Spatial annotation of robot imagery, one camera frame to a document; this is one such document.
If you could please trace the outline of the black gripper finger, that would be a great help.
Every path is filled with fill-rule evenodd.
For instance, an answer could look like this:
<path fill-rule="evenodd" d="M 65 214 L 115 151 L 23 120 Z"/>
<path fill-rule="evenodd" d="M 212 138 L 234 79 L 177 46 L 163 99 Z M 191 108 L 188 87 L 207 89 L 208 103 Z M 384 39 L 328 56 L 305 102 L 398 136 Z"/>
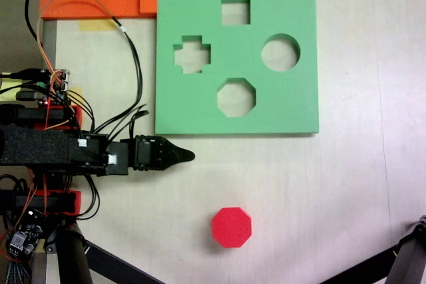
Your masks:
<path fill-rule="evenodd" d="M 194 159 L 195 154 L 190 150 L 180 148 L 160 136 L 151 138 L 151 170 L 163 171 Z"/>

